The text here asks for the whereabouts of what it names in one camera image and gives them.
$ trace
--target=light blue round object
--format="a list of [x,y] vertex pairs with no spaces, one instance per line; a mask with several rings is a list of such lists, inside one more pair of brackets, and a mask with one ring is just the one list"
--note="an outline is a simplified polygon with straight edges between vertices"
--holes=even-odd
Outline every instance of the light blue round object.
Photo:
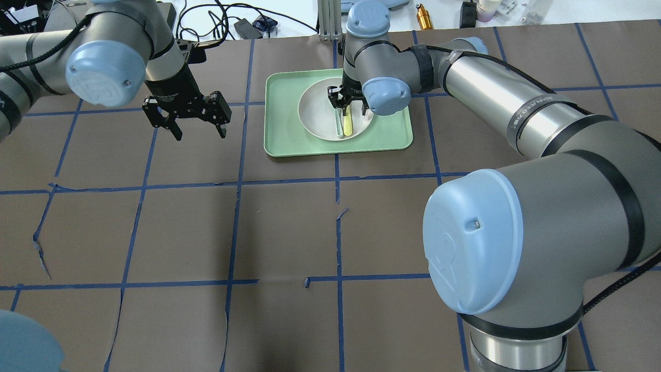
[[367,80],[363,84],[363,95],[368,100],[369,109],[381,116],[403,110],[411,102],[408,84],[389,76]]
[[359,38],[377,38],[390,29],[390,11],[377,0],[361,0],[349,10],[346,30]]
[[133,48],[117,41],[97,40],[73,51],[65,77],[80,98],[113,109],[133,100],[145,79],[145,67]]
[[494,308],[521,260],[524,222],[510,181],[493,169],[440,185],[422,223],[429,274],[446,305],[461,314]]
[[489,54],[489,50],[486,47],[485,42],[483,42],[482,39],[480,39],[480,38],[472,36],[472,37],[469,37],[469,38],[456,38],[454,40],[468,41],[475,48],[476,52],[478,52],[480,54]]
[[60,372],[64,353],[41,324],[0,310],[0,371]]

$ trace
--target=white plate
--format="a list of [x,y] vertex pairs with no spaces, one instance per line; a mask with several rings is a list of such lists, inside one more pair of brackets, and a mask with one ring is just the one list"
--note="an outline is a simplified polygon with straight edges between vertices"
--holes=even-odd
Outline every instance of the white plate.
[[351,136],[338,136],[335,122],[335,109],[328,98],[328,87],[338,87],[342,78],[332,77],[312,84],[305,90],[298,102],[298,117],[303,126],[312,135],[327,141],[343,141],[361,134],[372,121],[373,114],[368,109],[362,114],[363,103],[351,102],[351,117],[354,121],[354,133]]

